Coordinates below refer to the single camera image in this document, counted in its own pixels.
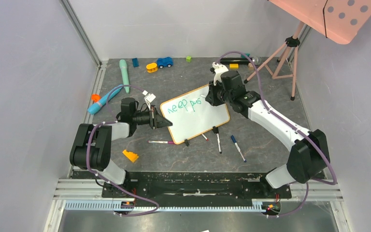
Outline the white board orange frame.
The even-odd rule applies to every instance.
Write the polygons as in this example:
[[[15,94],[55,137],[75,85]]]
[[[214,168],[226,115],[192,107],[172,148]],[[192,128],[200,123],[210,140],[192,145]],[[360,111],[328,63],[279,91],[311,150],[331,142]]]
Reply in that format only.
[[[176,145],[229,122],[230,115],[225,104],[211,106],[200,96],[206,96],[208,90],[208,85],[204,85],[160,105],[163,117],[173,123],[168,129]]]

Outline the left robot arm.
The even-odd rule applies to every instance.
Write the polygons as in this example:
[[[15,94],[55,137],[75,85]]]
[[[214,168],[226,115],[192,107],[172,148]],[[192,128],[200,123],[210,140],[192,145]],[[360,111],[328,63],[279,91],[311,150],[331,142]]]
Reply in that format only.
[[[131,137],[139,125],[148,125],[152,129],[173,125],[159,114],[155,105],[145,110],[139,110],[138,105],[134,98],[124,98],[117,121],[80,124],[70,153],[71,165],[113,182],[114,191],[121,197],[131,194],[132,183],[126,180],[127,171],[111,160],[112,141]]]

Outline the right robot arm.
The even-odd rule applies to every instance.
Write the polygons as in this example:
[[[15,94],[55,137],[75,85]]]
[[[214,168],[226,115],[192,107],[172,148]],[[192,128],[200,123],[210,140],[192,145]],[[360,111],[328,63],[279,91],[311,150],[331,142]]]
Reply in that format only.
[[[286,164],[268,172],[260,183],[260,192],[272,197],[283,185],[305,184],[323,169],[332,169],[326,135],[310,131],[272,108],[261,95],[247,91],[238,71],[211,68],[214,79],[209,82],[205,100],[211,106],[228,103],[232,110],[259,124],[275,136],[289,151]]]

